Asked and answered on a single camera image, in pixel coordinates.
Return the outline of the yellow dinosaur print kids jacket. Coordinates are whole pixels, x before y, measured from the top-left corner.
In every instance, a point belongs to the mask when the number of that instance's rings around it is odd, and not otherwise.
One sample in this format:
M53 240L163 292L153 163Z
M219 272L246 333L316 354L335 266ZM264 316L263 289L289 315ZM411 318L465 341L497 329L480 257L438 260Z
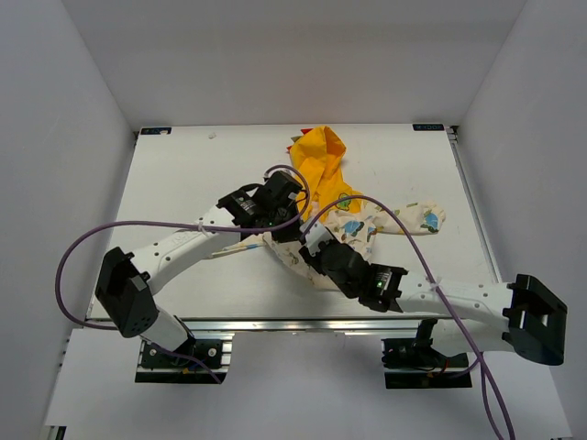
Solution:
M304 129L288 151L293 167L309 183L310 206L303 219L310 219L327 204L338 201L320 216L320 222L367 260L379 234L401 235L408 231L412 236L434 235L446 220L444 209L434 202L415 202L394 209L393 215L404 224L399 226L373 202L358 198L347 201L347 196L359 192L343 179L341 165L346 146L328 126Z

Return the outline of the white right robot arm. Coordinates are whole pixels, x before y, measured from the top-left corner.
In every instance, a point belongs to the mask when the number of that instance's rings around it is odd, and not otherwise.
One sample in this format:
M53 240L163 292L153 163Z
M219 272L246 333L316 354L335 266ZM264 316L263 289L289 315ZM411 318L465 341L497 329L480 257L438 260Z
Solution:
M442 283L447 298L415 272L370 263L347 244L334 240L312 253L300 249L305 263L325 275L350 298L379 313L448 315L453 310L477 341L496 343L499 351L513 350L522 358L547 366L564 361L567 305L546 285L519 274L513 283L474 286Z

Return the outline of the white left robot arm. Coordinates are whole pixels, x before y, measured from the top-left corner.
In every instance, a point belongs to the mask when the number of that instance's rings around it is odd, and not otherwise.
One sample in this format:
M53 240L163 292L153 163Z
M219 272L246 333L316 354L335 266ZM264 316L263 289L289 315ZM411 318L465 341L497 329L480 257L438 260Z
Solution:
M178 226L159 241L129 252L112 248L98 275L98 302L124 338L138 336L159 347L173 365L185 365L196 340L178 317L156 304L155 295L199 261L249 236L271 231L278 238L296 238L302 212L296 200L308 192L299 172L277 170L262 184L221 197L195 223Z

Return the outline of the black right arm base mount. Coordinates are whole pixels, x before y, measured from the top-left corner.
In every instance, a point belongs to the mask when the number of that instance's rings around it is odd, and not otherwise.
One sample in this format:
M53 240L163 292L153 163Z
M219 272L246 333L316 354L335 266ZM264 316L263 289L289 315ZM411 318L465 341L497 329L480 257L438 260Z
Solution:
M470 389L470 346L451 319L383 320L372 328L382 341L388 390Z

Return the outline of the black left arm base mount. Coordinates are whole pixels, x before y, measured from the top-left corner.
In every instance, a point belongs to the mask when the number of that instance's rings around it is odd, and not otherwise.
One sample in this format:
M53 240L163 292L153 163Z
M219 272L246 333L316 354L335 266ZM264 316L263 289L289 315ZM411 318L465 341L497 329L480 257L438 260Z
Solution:
M179 356L146 340L141 341L136 383L220 385L231 361L233 334L196 332L191 345Z

